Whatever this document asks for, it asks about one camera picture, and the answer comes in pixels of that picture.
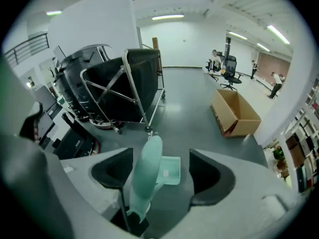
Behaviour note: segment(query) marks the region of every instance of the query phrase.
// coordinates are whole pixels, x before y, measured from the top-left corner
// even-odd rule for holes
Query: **fluorescent light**
[[[247,40],[247,38],[245,37],[245,36],[242,36],[242,35],[240,35],[240,34],[236,34],[236,33],[234,33],[234,32],[229,32],[230,34],[232,34],[232,35],[235,35],[235,36],[237,36],[237,37],[239,37],[239,38],[242,38],[242,39],[244,39],[244,40]]]
[[[60,10],[47,11],[46,15],[56,15],[62,13]]]
[[[157,17],[153,17],[152,20],[164,19],[164,18],[184,18],[184,14],[157,16]]]
[[[270,51],[269,49],[267,49],[265,46],[261,45],[260,43],[257,43],[257,45],[261,48],[263,48],[264,50],[267,50],[268,52]]]
[[[277,35],[285,44],[290,44],[290,42],[273,25],[269,25],[267,28]]]

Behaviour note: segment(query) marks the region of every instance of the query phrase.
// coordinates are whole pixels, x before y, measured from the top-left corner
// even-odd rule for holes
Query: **gray floor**
[[[145,238],[160,238],[187,213],[193,183],[188,172],[189,149],[222,153],[267,166],[263,150],[252,135],[224,138],[209,106],[217,85],[199,69],[165,69],[166,99],[159,103],[153,129],[163,139],[163,155],[181,157],[181,183],[164,185],[152,200]],[[126,125],[123,134],[85,127],[101,142],[101,151],[134,148],[134,163],[147,141],[143,126]]]

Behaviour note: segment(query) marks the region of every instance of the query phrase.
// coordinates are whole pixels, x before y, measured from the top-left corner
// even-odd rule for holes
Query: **person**
[[[221,67],[221,60],[220,60],[220,57],[217,56],[217,51],[216,50],[213,50],[212,52],[212,57],[211,57],[211,60],[212,60],[212,70],[213,71],[219,71],[218,69]]]
[[[273,76],[274,79],[275,79],[275,85],[274,85],[273,90],[271,91],[271,94],[270,94],[268,97],[269,97],[270,99],[273,99],[274,96],[275,96],[275,94],[277,93],[277,91],[278,91],[279,89],[281,89],[283,83],[282,83],[282,81],[281,81],[279,75],[276,74],[275,72],[272,72],[272,73],[271,73],[271,76]]]
[[[259,71],[259,67],[258,67],[257,63],[255,62],[255,60],[251,61],[251,64],[253,65],[253,70],[251,72],[250,79],[253,79],[254,78],[254,74],[256,73],[256,71]]]

